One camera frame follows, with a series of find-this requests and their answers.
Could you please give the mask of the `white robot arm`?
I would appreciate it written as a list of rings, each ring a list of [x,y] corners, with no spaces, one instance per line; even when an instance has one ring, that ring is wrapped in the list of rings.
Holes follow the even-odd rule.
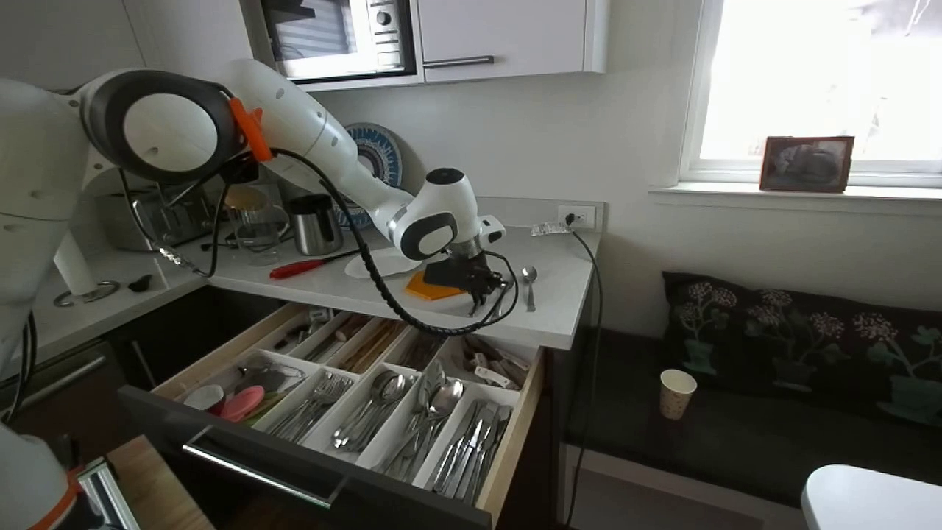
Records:
[[[218,80],[116,69],[72,93],[0,80],[0,356],[23,350],[29,308],[66,246],[84,187],[113,171],[200,181],[246,162],[363,208],[406,259],[472,299],[494,296],[472,180],[434,171],[415,194],[359,162],[347,128],[308,91],[257,59]]]

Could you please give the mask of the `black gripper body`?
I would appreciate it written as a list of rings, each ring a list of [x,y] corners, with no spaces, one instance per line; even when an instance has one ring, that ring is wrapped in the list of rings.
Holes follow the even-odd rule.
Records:
[[[502,277],[487,264],[487,255],[446,255],[431,262],[424,280],[434,286],[449,286],[465,292],[474,302],[484,302],[499,286]]]

